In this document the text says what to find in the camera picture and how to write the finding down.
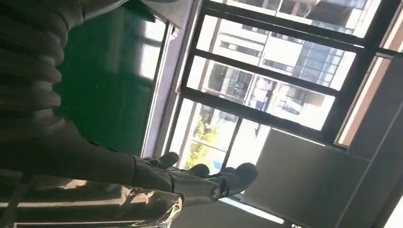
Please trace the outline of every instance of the window pane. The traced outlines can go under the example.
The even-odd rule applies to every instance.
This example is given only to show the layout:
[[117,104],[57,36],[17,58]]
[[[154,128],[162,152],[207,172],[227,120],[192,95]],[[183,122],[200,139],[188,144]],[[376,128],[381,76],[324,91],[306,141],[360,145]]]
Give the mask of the window pane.
[[[211,16],[205,17],[197,48],[336,90],[341,88],[355,58],[352,52],[270,31],[259,32],[257,28]],[[304,67],[312,70],[304,73]],[[322,72],[332,73],[335,80],[323,83],[318,79]]]
[[244,162],[256,164],[269,131],[269,126],[243,119],[227,167],[238,167]]
[[170,151],[180,156],[177,166],[189,169],[203,163],[219,172],[238,117],[184,99]]
[[381,0],[228,0],[227,4],[364,37]]
[[[319,72],[305,68],[303,76],[309,80],[315,77],[323,84],[329,84],[329,81],[319,79]],[[231,85],[236,88],[235,93],[232,93],[232,87],[229,89]],[[317,130],[322,128],[334,101],[332,96],[201,57],[194,59],[188,86]]]

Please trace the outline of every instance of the black window frame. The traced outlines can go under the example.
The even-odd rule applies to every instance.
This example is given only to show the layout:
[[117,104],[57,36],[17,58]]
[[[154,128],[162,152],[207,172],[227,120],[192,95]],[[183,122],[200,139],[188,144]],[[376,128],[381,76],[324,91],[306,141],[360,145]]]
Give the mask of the black window frame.
[[[189,99],[196,103],[208,105],[218,110],[238,116],[237,128],[232,136],[233,139],[235,139],[237,135],[237,129],[239,128],[242,119],[248,119],[258,124],[275,127],[326,146],[345,151],[346,147],[337,145],[335,142],[339,132],[343,129],[344,121],[348,117],[350,107],[354,103],[355,96],[357,95],[359,88],[364,81],[365,75],[372,60],[376,56],[388,58],[392,58],[393,56],[403,57],[402,53],[380,47],[382,40],[391,22],[393,21],[393,17],[397,9],[399,9],[398,6],[400,3],[401,2],[399,0],[381,1],[366,35],[363,38],[359,38],[350,34],[278,18],[248,9],[217,3],[211,0],[203,1],[199,17],[194,28],[193,39],[190,44],[187,60],[184,66],[182,81],[178,89],[178,104],[176,106],[176,112],[169,137],[173,136],[177,123],[177,114],[179,113],[183,99]],[[205,16],[216,17],[218,18],[218,21],[221,19],[229,20],[245,26],[302,39],[305,40],[304,44],[307,42],[312,42],[326,45],[330,47],[328,53],[332,53],[334,56],[343,56],[343,53],[340,53],[340,51],[339,53],[335,51],[335,49],[340,49],[342,51],[354,52],[356,53],[356,57],[345,78],[343,86],[337,91],[323,85],[304,81],[300,78],[290,77],[278,72],[237,61],[235,59],[197,49],[197,42]],[[312,47],[307,49],[309,52],[313,51]],[[267,73],[270,73],[270,77],[273,79],[285,81],[293,86],[312,90],[324,95],[334,96],[335,101],[329,114],[327,115],[322,130],[314,130],[293,121],[285,120],[263,111],[188,87],[187,83],[189,74],[195,57],[202,57],[207,60],[219,62],[228,66],[236,66],[236,68],[259,75],[267,75]],[[167,150],[170,147],[170,141],[170,138],[168,138],[166,146]],[[229,155],[230,149],[227,151],[222,168],[225,168]]]

